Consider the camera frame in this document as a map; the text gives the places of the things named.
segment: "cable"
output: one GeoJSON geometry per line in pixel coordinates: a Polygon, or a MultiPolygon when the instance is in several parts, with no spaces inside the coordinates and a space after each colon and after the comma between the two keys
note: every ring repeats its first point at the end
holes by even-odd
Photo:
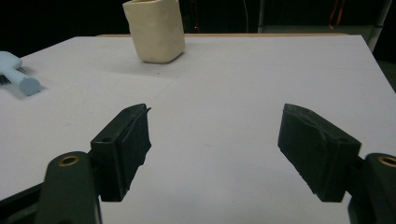
{"type": "Polygon", "coordinates": [[[242,0],[244,2],[244,7],[245,7],[245,14],[247,15],[247,34],[248,34],[248,9],[247,9],[247,3],[245,0],[242,0]]]}
{"type": "Polygon", "coordinates": [[[286,4],[287,4],[287,2],[288,2],[288,0],[283,1],[282,11],[280,12],[279,19],[277,20],[276,25],[279,25],[280,22],[283,20],[283,14],[285,13],[285,9],[286,9],[286,4]]]}
{"type": "Polygon", "coordinates": [[[191,18],[192,21],[194,22],[194,29],[198,32],[201,33],[199,31],[199,26],[198,26],[198,8],[197,8],[197,0],[192,0],[194,3],[194,8],[195,8],[195,13],[193,13],[192,7],[191,7],[191,0],[189,0],[189,5],[190,5],[190,13],[191,13],[191,18]]]}
{"type": "Polygon", "coordinates": [[[330,15],[330,20],[329,20],[329,27],[330,29],[334,29],[335,26],[339,25],[341,22],[341,18],[343,17],[343,11],[344,11],[344,3],[346,0],[341,0],[341,6],[338,6],[339,0],[335,0],[335,4],[334,4],[334,9],[332,10],[332,14],[330,15]],[[338,8],[338,17],[337,17],[337,21],[335,23],[332,23],[332,18],[335,15],[335,12],[337,11],[338,8]]]}

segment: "blue plastic handle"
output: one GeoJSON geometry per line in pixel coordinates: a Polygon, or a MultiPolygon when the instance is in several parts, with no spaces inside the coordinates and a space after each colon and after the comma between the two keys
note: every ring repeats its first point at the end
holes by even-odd
{"type": "Polygon", "coordinates": [[[37,79],[28,77],[18,71],[22,65],[22,60],[12,53],[0,51],[0,75],[4,75],[13,85],[29,96],[40,91],[41,86],[37,79]]]}

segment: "dark background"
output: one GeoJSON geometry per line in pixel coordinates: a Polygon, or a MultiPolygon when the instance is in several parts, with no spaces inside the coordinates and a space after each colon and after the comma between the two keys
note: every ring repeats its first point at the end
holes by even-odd
{"type": "MultiPolygon", "coordinates": [[[[375,25],[385,0],[346,0],[340,25],[375,25]]],[[[73,36],[129,34],[124,0],[1,1],[0,50],[22,57],[73,36]]],[[[260,0],[179,0],[185,33],[257,33],[260,0]]],[[[266,0],[264,25],[328,25],[334,0],[266,0]]],[[[375,47],[396,63],[395,3],[375,47]]]]}

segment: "black floor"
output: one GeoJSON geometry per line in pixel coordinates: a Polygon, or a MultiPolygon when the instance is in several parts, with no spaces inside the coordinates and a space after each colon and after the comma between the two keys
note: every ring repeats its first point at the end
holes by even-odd
{"type": "Polygon", "coordinates": [[[378,62],[378,65],[388,79],[390,86],[392,86],[393,90],[396,92],[396,63],[378,62]]]}

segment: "tabletop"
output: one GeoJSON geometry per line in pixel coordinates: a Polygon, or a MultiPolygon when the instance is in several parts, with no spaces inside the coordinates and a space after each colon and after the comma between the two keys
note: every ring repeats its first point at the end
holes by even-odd
{"type": "Polygon", "coordinates": [[[309,108],[394,154],[396,97],[359,35],[186,36],[171,63],[141,62],[130,37],[74,37],[22,58],[41,92],[0,86],[0,199],[43,181],[48,162],[125,107],[148,113],[151,150],[104,223],[348,223],[276,145],[284,104],[309,108]]]}

